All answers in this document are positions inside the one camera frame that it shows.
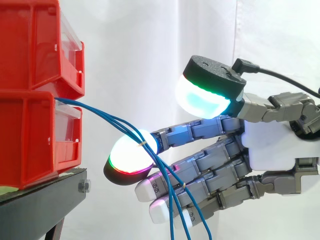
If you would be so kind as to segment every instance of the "white fingertip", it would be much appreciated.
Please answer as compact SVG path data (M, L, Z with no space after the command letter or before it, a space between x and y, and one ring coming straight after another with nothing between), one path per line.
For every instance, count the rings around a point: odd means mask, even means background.
M186 224L186 227L189 229L189 228L192 228L192 221L191 221L191 218L190 218L190 215L189 215L189 212L188 210L185 208L182 210L182 215L184 217L184 220L185 220L185 224ZM182 229L184 226L182 224L182 221L181 221L181 217L180 215L179 216L176 216L174 219L173 219L173 224L174 224L174 227L176 229Z
M156 193L149 179L144 179L134 189L140 202L150 202L157 199Z
M169 209L166 201L163 199L158 199L151 203L149 214L154 224L163 224L170 219Z

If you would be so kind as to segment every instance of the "black sensor cap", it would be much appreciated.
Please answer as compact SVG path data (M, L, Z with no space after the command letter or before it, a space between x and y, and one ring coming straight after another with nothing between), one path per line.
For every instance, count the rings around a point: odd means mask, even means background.
M193 55L183 71L192 84L226 99L236 99L246 85L231 67L203 56Z
M124 173L117 171L110 162L110 158L108 157L108 160L106 161L103 173L105 177L112 183L117 185L131 185L135 184L137 182L140 182L141 180L145 179L150 170L152 169L153 165L150 167L143 169L141 171L137 171L134 173Z

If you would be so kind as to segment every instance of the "white curtain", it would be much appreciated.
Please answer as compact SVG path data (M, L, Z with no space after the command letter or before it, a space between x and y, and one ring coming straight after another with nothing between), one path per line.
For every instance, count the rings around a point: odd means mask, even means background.
M317 92L319 7L317 0L239 0L234 57L282 73ZM244 74L243 78L247 80L245 92L265 98L283 92L302 92L263 74ZM320 182L302 195L266 194L259 200L247 200L221 211L218 239L318 240L319 190Z
M80 101L148 131L192 120L176 104L174 94L191 55L227 65L241 57L317 89L318 3L307 2L60 0L62 11L85 44L86 93ZM264 97L296 91L261 75L245 78L246 92ZM265 91L257 92L262 83ZM117 186L104 177L104 164L120 136L104 120L84 111L81 166L88 168L92 188L66 217L62 240L170 239L169 224L152 223L149 203L138 202L135 186ZM173 163L214 141L170 149L161 157ZM269 194L221 211L220 219L215 214L208 224L219 240L315 239L316 232L309 226L315 225L316 199L319 196ZM175 232L176 239L186 239L183 230ZM194 240L207 239L201 224L190 233Z

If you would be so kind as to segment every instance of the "red storage bin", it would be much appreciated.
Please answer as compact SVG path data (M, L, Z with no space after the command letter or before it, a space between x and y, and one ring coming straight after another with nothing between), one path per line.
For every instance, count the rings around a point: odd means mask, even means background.
M0 90L84 96L84 44L58 0L0 0L0 30Z
M82 111L49 92L0 91L0 186L19 189L81 163Z

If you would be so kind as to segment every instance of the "blue wire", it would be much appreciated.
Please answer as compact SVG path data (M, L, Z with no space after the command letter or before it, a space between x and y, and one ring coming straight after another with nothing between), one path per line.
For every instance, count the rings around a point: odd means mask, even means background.
M58 101L62 102L62 103L65 103L65 104L70 104L70 105L75 105L75 106L80 106L80 107L83 107L95 114L97 114L98 116L100 116L101 118L103 118L104 120L106 120L107 122L109 122L111 125L113 125L115 128L117 128L119 131L121 131L122 133L128 135L129 137L131 137L133 140L135 140L138 144L142 143L145 141L144 137L142 136L142 134L132 125L130 124L129 122L121 119L121 118L118 118L118 117L115 117L117 119L119 119L119 121L121 122L126 122L128 124L128 126L132 127L132 129L134 129L137 134L141 137L141 140L137 138L137 136L135 134L132 133L132 131L128 130L125 126L123 126L122 124L114 121L112 119L112 115L106 113L106 112L103 112L101 110L98 110L96 108L93 108L93 107L90 107L84 103L81 103L81 102L77 102L77 101L74 101L74 100L70 100L70 99L66 99L66 98L56 98ZM157 158L153 158L152 157L152 154L154 154L153 150L150 148L150 146L148 144L144 144L143 145L144 149L148 152L148 154L151 156L151 158L153 160L155 160L155 163L156 165L159 167L159 170L161 171L162 175L164 176L164 179L165 181L167 182L167 185L168 186L171 186L170 184L170 180L169 180L169 177L168 177L168 173L166 172L163 164L161 161L158 161ZM169 194L169 219L170 219L170 236L171 236L171 239L174 240L175 239L175 235L174 235L174 221L173 221L173 204L172 204L172 187L169 187L168 188L168 194Z
M145 141L144 137L142 136L142 134L139 132L139 130L137 128L135 128L132 124L130 124L129 122L119 118L119 117L116 117L116 116L112 116L104 111L101 111L97 108L94 108L94 107L91 107L91 106L88 106L84 103L81 103L81 102L78 102L78 101L74 101L74 100L70 100L70 99L67 99L67 98L56 98L58 101L62 102L62 103L65 103L65 104L70 104L70 105L74 105L74 106L79 106L79 107L83 107L93 113L95 113L96 115L100 116L101 118L103 118L104 120L106 120L107 122L109 122L112 126L114 126L116 129L118 129L119 131L121 131L122 133L128 135L130 138L132 138L134 141L136 141L138 144L142 143ZM141 138L139 139L132 131L130 131L128 128L126 128L125 126L123 126L121 123L119 122L122 122L126 125L128 125L129 127L131 127L137 134L138 136ZM182 225L183 225L183 228L184 228L184 231L185 231L185 234L187 236L187 239L188 240L191 240L191 237L190 237L190 234L189 234L189 231L188 231L188 228L187 228L187 225L186 225L186 221L185 221L185 218L183 216L183 211L182 211L182 208L181 208L181 205L180 205L180 202L178 200L178 197L176 195L176 192L174 191L171 183L170 183L170 180L169 180L169 176L168 176L168 173L167 171L165 170L165 168L168 169L168 171L177 179L177 181L183 185L184 183L181 181L181 179L176 175L176 173L157 155L154 153L154 151L151 149L151 147L149 146L149 144L144 144L143 145L143 148L146 150L146 152L150 155L150 157L154 160L155 164L158 166L160 172L162 173L162 175L164 176L165 178L165 181L168 185L168 195L169 195L169 214L170 214L170 236L171 236L171 239L174 240L174 226L173 226L173 205L172 205L172 197L174 199L174 202L177 206L177 209L179 211L179 215L181 217L181 221L182 221ZM210 232L210 229L206 223L206 220L196 202L196 200L194 199L194 197L192 196L191 192L188 190L188 188L186 187L185 188L185 191L187 192L187 194L189 195L190 199L192 200L195 208L197 209L199 215L200 215L200 218L204 224L204 227L208 233L208 236L209 236L209 240L212 240L212 236L211 236L211 232Z

